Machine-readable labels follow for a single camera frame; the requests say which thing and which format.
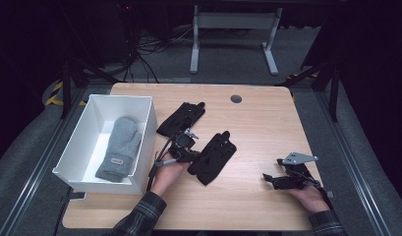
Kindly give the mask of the person's right hand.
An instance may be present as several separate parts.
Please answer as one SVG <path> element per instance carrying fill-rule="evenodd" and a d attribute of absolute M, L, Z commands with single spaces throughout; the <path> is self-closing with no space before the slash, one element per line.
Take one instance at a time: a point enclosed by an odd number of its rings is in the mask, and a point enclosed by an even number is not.
<path fill-rule="evenodd" d="M 330 210 L 322 194 L 314 186 L 306 186 L 302 190 L 289 189 L 286 190 L 286 193 L 295 197 L 310 213 Z"/>

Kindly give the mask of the yellow black hazard tape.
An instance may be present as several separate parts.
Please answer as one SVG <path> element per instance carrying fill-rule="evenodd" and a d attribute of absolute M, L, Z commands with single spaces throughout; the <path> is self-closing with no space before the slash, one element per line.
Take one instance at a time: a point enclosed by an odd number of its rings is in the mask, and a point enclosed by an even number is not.
<path fill-rule="evenodd" d="M 55 86 L 53 87 L 51 93 L 49 94 L 48 98 L 45 100 L 44 104 L 45 105 L 63 105 L 64 100 L 62 99 L 62 88 L 63 88 L 63 83 L 62 82 L 57 82 Z"/>

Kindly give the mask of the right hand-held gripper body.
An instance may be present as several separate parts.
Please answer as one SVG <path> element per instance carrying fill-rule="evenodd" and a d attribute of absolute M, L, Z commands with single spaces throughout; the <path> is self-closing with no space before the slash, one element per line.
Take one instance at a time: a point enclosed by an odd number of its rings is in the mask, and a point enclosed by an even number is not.
<path fill-rule="evenodd" d="M 306 166 L 307 162 L 317 161 L 313 155 L 290 152 L 284 159 L 278 159 L 277 163 L 285 170 L 286 176 L 276 177 L 274 183 L 285 189 L 303 189 L 308 185 L 318 185 L 316 180 Z"/>

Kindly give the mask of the black metal stand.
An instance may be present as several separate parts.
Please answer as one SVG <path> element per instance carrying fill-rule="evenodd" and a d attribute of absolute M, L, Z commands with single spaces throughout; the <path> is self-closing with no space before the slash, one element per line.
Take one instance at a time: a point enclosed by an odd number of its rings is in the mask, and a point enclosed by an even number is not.
<path fill-rule="evenodd" d="M 289 88 L 290 86 L 304 80 L 305 78 L 309 78 L 313 74 L 316 74 L 316 78 L 312 83 L 313 91 L 324 91 L 327 85 L 330 85 L 328 111 L 331 119 L 336 122 L 337 100 L 340 82 L 338 66 L 336 63 L 324 62 L 317 66 L 313 66 L 305 72 L 300 73 L 299 75 L 292 75 L 285 82 L 275 84 L 275 86 Z"/>
<path fill-rule="evenodd" d="M 96 74 L 98 78 L 114 85 L 118 83 L 118 80 L 114 77 L 108 75 L 107 73 L 91 66 L 83 59 L 69 56 L 63 65 L 62 69 L 62 92 L 63 92 L 63 112 L 61 118 L 64 119 L 70 113 L 71 107 L 73 105 L 71 96 L 71 82 L 74 82 L 76 86 L 83 89 L 87 86 L 88 81 L 86 80 L 86 75 L 84 70 L 89 70 Z"/>

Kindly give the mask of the grey mitten with label patch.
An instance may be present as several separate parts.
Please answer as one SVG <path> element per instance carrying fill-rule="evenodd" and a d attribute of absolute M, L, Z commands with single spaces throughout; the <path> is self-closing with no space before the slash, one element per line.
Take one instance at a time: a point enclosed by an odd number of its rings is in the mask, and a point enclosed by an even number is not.
<path fill-rule="evenodd" d="M 95 176 L 114 183 L 126 178 L 135 160 L 142 134 L 131 117 L 120 117 L 114 122 L 104 159 Z"/>

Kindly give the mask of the white storage box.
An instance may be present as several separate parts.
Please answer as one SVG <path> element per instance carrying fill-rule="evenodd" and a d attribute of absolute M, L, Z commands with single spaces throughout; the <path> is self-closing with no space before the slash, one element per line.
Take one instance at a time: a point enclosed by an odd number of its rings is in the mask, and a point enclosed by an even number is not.
<path fill-rule="evenodd" d="M 114 122 L 130 117 L 142 141 L 128 175 L 119 183 L 95 176 L 101 165 Z M 157 119 L 150 96 L 92 94 L 53 173 L 77 192 L 141 195 L 145 192 Z"/>

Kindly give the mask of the white metal desk frame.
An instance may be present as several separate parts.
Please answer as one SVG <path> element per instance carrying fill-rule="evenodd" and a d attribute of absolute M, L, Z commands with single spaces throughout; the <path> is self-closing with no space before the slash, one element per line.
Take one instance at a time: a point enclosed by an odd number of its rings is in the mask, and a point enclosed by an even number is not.
<path fill-rule="evenodd" d="M 199 5 L 194 7 L 193 16 L 193 47 L 190 63 L 190 73 L 196 74 L 200 58 L 200 29 L 221 30 L 268 30 L 266 42 L 261 44 L 265 60 L 272 76 L 278 74 L 278 69 L 272 55 L 272 44 L 281 20 L 283 9 L 277 8 L 273 13 L 212 13 L 204 12 Z"/>

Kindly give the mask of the person's left hand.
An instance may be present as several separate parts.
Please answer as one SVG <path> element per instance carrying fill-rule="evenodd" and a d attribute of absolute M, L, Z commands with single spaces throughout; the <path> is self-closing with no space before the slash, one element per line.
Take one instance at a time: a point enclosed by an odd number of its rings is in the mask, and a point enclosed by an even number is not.
<path fill-rule="evenodd" d="M 188 162 L 184 162 L 159 167 L 150 190 L 157 196 L 162 197 L 189 166 Z"/>

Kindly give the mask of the aluminium floor rail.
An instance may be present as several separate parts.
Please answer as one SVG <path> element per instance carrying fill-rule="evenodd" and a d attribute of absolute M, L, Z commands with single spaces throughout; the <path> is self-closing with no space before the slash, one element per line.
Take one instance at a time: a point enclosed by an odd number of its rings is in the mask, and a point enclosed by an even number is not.
<path fill-rule="evenodd" d="M 354 153 L 352 153 L 342 130 L 337 122 L 333 120 L 328 110 L 328 102 L 321 92 L 315 93 L 316 101 L 322 109 L 323 116 L 327 121 L 336 142 L 341 150 L 341 159 L 347 169 L 348 174 L 354 184 L 359 199 L 365 209 L 366 214 L 373 226 L 376 236 L 391 236 L 382 213 L 373 197 L 373 191 L 360 170 Z"/>
<path fill-rule="evenodd" d="M 22 191 L 19 194 L 5 222 L 0 228 L 0 236 L 13 236 L 14 232 L 16 231 L 31 200 L 34 197 L 39 184 L 41 183 L 41 180 L 52 158 L 55 155 L 55 151 L 59 146 L 61 137 L 65 132 L 66 127 L 68 126 L 73 114 L 76 112 L 79 103 L 84 97 L 85 93 L 85 88 L 78 88 L 76 91 L 73 92 L 72 102 L 70 103 L 71 107 L 68 108 L 62 114 L 62 117 L 58 120 L 56 128 L 53 131 L 52 136 L 46 143 L 46 147 L 43 153 L 41 154 L 39 160 L 37 161 L 37 164 L 35 165 L 27 181 L 25 182 Z"/>

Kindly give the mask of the black glove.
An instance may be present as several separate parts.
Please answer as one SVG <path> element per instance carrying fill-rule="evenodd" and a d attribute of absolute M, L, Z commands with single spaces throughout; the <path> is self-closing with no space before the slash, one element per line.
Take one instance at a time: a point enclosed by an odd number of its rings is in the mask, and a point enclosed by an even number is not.
<path fill-rule="evenodd" d="M 204 147 L 201 155 L 197 157 L 188 172 L 196 175 L 198 180 L 207 186 L 221 172 L 223 167 L 237 151 L 237 148 L 229 140 L 230 132 L 217 133 Z"/>
<path fill-rule="evenodd" d="M 191 128 L 204 114 L 205 103 L 191 104 L 183 102 L 156 130 L 164 137 L 172 138 L 179 132 Z"/>

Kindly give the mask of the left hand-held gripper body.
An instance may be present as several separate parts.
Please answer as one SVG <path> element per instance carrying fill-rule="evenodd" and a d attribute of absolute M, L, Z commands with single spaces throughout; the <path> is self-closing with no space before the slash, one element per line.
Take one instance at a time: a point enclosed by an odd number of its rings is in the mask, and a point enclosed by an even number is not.
<path fill-rule="evenodd" d="M 169 153 L 177 162 L 188 162 L 190 158 L 198 157 L 198 155 L 191 154 L 196 138 L 197 136 L 190 129 L 180 132 L 172 139 L 172 145 L 168 149 Z"/>

